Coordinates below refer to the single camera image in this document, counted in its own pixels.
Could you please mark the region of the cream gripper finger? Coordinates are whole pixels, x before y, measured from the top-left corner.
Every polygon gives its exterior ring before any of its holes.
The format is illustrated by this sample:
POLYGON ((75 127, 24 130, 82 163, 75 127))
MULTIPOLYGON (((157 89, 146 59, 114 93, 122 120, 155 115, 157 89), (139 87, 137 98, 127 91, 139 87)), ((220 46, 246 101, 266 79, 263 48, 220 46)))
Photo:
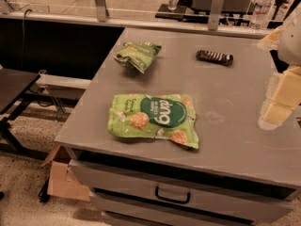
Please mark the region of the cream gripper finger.
POLYGON ((269 35, 265 36, 258 43, 258 47, 264 51, 272 51, 278 49, 278 40, 281 27, 274 29, 269 35))
POLYGON ((281 125, 301 103, 301 67, 273 73, 261 108, 261 124, 281 125))

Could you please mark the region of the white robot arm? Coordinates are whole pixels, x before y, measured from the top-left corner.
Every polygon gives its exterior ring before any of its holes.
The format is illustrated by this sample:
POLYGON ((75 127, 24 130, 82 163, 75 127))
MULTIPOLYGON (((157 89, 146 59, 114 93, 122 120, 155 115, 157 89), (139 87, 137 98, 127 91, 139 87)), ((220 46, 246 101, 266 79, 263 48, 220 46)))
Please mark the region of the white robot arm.
POLYGON ((268 82, 258 125, 275 130, 301 103, 301 11, 298 8, 258 43, 265 51, 276 51, 280 61, 289 67, 273 73, 268 82))

